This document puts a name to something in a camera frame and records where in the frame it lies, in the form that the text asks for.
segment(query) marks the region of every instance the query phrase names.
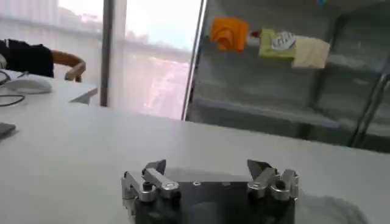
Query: black jacket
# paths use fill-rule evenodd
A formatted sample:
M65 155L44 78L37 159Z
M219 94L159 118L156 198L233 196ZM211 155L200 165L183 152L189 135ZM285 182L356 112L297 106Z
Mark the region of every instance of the black jacket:
M29 45L23 41L0 41L0 54L6 59L6 69L54 77L53 55L42 44Z

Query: beige cloth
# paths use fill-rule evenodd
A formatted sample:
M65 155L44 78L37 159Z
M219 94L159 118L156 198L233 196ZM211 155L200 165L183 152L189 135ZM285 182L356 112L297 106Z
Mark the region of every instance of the beige cloth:
M325 68L330 44L320 39L296 36L293 68Z

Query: laptop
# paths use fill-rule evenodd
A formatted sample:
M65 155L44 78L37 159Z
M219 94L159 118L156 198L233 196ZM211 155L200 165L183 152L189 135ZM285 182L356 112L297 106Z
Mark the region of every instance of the laptop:
M13 124L6 124L0 122L0 139L8 136L11 132L15 131L16 126Z

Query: shelf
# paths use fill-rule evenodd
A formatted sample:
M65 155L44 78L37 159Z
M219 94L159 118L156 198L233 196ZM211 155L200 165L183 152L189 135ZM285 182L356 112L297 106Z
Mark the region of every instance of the shelf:
M227 88L198 83L193 103L239 113L266 116L291 122L337 128L339 124L322 113L304 105L271 97L256 96Z

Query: white table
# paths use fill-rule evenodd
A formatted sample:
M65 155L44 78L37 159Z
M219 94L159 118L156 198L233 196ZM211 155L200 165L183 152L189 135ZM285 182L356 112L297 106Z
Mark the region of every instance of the white table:
M16 79L21 72L3 70L11 77ZM41 79L46 79L52 85L52 92L48 94L34 94L25 95L26 98L19 104L12 107L18 107L21 105L32 105L32 104L50 104L50 103L69 103L79 102L88 103L89 99L96 95L97 88L91 84L68 82L60 79L52 79L47 77L39 76ZM14 92L9 91L6 88L0 88L0 94L12 94Z
M16 107L1 119L18 133L0 142L0 223L128 223L120 176L163 158L170 168L245 177L246 159L264 160L296 170L304 193L388 223L390 155L73 103Z

